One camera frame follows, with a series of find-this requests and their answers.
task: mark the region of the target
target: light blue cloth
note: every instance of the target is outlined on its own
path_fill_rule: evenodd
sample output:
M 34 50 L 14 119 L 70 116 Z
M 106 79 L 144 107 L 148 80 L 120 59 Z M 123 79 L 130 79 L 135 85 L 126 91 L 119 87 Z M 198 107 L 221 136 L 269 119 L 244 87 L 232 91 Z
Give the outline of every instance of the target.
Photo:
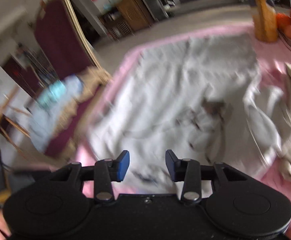
M 83 84 L 77 76 L 72 75 L 65 78 L 63 85 L 56 84 L 54 88 L 49 87 L 47 90 L 43 92 L 45 96 L 42 96 L 40 104 L 35 103 L 32 109 L 33 118 L 30 120 L 30 138 L 41 153 L 49 145 L 64 106 L 81 95 Z

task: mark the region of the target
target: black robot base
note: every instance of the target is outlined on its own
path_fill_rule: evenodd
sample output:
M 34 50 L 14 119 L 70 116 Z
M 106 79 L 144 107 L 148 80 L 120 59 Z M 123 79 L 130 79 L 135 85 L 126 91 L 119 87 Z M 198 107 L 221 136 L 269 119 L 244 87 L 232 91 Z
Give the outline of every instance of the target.
M 129 162 L 123 151 L 95 166 L 72 163 L 13 194 L 3 209 L 9 239 L 288 239 L 291 202 L 225 163 L 203 166 L 167 150 L 171 179 L 184 181 L 180 199 L 121 194 L 115 200 L 111 182 L 124 179 Z M 82 194 L 89 180 L 94 199 Z M 201 197 L 202 180 L 211 181 L 209 198 Z

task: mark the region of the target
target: chair backrest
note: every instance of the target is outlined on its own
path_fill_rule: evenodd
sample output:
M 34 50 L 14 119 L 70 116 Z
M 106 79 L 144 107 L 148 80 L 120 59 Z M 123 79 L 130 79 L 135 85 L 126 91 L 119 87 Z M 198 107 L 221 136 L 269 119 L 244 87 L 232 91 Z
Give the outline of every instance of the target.
M 61 80 L 91 65 L 101 68 L 70 0 L 51 0 L 38 14 L 34 35 Z

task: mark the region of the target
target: purple cushion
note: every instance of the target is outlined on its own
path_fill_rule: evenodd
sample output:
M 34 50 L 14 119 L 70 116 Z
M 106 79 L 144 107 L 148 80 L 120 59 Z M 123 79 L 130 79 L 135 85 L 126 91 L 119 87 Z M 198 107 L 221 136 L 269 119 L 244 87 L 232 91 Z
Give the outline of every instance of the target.
M 86 108 L 89 106 L 91 101 L 93 100 L 94 96 L 87 101 L 79 104 L 77 109 L 77 115 L 73 117 L 72 122 L 70 123 L 69 127 L 66 130 L 63 130 L 57 137 L 52 139 L 44 153 L 44 155 L 58 158 L 60 153 L 64 150 L 66 144 L 68 143 L 69 139 L 73 137 L 75 128 L 80 121 L 82 115 L 84 114 Z
M 63 0 L 52 0 L 36 22 L 35 37 L 62 80 L 95 65 L 83 49 Z

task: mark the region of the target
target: circular cover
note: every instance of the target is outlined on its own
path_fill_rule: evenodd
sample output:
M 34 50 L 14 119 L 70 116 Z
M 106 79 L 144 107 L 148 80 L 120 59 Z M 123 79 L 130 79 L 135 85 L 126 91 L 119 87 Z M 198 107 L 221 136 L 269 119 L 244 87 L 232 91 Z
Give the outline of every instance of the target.
M 208 216 L 235 236 L 263 237 L 283 232 L 291 221 L 291 202 L 263 184 L 231 182 L 206 202 Z
M 13 231 L 36 237 L 68 232 L 88 212 L 89 201 L 82 192 L 59 181 L 36 182 L 13 194 L 3 208 Z

